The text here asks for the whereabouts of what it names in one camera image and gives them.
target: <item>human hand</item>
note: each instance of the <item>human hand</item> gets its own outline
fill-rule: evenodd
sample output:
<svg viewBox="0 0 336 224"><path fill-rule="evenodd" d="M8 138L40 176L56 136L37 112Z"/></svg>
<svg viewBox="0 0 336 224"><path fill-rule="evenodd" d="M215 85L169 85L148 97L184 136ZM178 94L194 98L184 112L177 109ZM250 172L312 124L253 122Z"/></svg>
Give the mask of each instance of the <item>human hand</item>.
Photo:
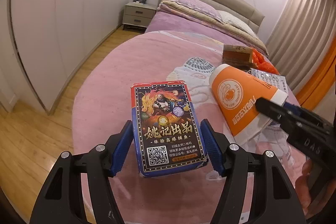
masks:
<svg viewBox="0 0 336 224"><path fill-rule="evenodd" d="M316 206L311 208L309 206L311 204L311 196L309 194L307 179L311 172L312 166L313 162L311 160L307 160L302 167L302 176L298 177L295 182L295 191L299 197L306 219L319 213L327 204L328 200L331 198L336 189L336 179L331 180L327 185L327 190L324 197L316 204Z"/></svg>

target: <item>orange paper cup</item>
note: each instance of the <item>orange paper cup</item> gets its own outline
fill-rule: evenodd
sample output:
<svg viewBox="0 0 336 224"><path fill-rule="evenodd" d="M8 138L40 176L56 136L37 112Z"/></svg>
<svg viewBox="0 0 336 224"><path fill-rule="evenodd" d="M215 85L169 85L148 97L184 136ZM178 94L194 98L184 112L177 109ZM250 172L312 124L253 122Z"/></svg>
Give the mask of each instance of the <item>orange paper cup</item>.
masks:
<svg viewBox="0 0 336 224"><path fill-rule="evenodd" d="M255 108L264 97L283 105L287 94L239 69L222 64L211 74L209 84L237 144L242 145L266 127L271 119Z"/></svg>

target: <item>nightstand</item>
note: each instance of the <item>nightstand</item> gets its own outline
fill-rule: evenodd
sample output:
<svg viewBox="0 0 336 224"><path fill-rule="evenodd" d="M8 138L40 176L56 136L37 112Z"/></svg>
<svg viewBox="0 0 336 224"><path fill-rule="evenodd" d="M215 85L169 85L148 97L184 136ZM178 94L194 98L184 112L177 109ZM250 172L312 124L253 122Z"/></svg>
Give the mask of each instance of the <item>nightstand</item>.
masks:
<svg viewBox="0 0 336 224"><path fill-rule="evenodd" d="M123 24L147 28L155 15L156 6L130 2L125 5Z"/></svg>

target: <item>round white logo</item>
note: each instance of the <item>round white logo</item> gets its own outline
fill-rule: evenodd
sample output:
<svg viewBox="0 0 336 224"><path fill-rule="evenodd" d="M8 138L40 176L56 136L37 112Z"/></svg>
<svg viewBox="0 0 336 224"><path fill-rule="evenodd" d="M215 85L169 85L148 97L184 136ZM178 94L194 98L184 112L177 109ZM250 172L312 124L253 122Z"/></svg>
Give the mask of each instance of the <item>round white logo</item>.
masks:
<svg viewBox="0 0 336 224"><path fill-rule="evenodd" d="M235 109L243 99L243 88L236 80L225 79L218 86L218 97L226 109Z"/></svg>

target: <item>orange curtain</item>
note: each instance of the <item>orange curtain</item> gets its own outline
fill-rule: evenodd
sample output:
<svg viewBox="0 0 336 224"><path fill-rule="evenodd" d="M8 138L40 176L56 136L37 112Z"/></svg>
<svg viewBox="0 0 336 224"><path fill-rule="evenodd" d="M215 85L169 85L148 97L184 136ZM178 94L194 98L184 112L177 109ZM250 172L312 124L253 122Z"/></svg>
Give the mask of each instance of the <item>orange curtain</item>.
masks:
<svg viewBox="0 0 336 224"><path fill-rule="evenodd" d="M313 110L335 82L336 37L325 58L307 84L296 95L300 105Z"/></svg>

